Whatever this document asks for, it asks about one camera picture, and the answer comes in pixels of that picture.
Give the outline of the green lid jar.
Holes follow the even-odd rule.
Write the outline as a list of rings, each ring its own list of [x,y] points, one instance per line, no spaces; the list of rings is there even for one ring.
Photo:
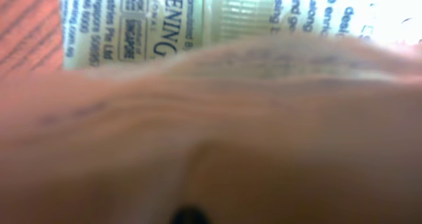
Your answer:
[[[421,0],[59,0],[67,70],[263,34],[421,43]]]

